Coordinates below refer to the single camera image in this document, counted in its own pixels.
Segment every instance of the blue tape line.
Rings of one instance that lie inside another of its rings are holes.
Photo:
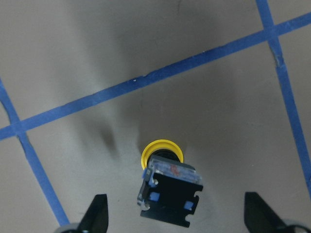
[[[21,133],[18,135],[21,145],[25,151],[26,158],[29,162],[33,173],[35,174],[36,179],[39,182],[39,185],[59,223],[60,226],[68,225],[69,220],[66,216],[66,213],[52,187],[52,184],[44,171],[44,168],[34,150],[30,144],[26,133]]]
[[[11,124],[19,123],[19,117],[17,112],[4,88],[4,85],[0,79],[0,101],[3,104],[8,117],[10,119]],[[50,205],[52,211],[58,221],[58,223],[63,226],[69,224],[69,220],[63,210],[63,207],[49,181],[47,174],[44,171],[44,168],[34,150],[32,145],[30,144],[26,133],[18,133],[17,137],[25,151],[26,158],[28,163],[39,182],[39,185]]]
[[[269,5],[267,0],[256,0],[258,10],[260,13],[260,17],[262,20],[262,24],[264,28],[273,27],[273,19],[269,9]],[[311,15],[305,15],[308,19],[311,18]],[[292,24],[283,24],[284,27],[292,27],[294,24],[302,23],[301,20],[296,20]],[[309,196],[311,198],[311,161],[305,141],[305,137],[303,134],[303,130],[301,127],[301,123],[299,120],[298,110],[294,100],[294,94],[292,91],[290,79],[287,72],[287,67],[284,62],[283,53],[281,44],[279,42],[278,37],[274,37],[268,40],[268,44],[271,48],[271,51],[274,55],[276,61],[276,72],[278,76],[278,80],[280,83],[287,115],[291,124],[291,128],[294,135],[294,140],[296,143],[300,163],[302,166],[303,174],[306,180],[307,188],[309,191]]]
[[[12,124],[10,126],[0,129],[0,140],[15,136],[18,133],[31,130],[51,121],[84,110],[88,107],[95,106],[99,103],[151,85],[153,83],[159,82],[163,79],[198,67],[200,65],[207,64],[219,58],[228,56],[248,47],[262,43],[266,40],[270,40],[276,35],[289,33],[310,23],[311,13],[308,13],[303,16],[273,26],[269,29],[265,29],[263,31],[235,40],[224,46],[205,51],[193,57],[153,71],[146,76],[140,76],[128,80],[116,86],[99,91],[93,95],[86,96],[73,102],[67,103],[63,106],[53,108],[41,114],[22,120],[21,122],[18,122],[16,124]]]

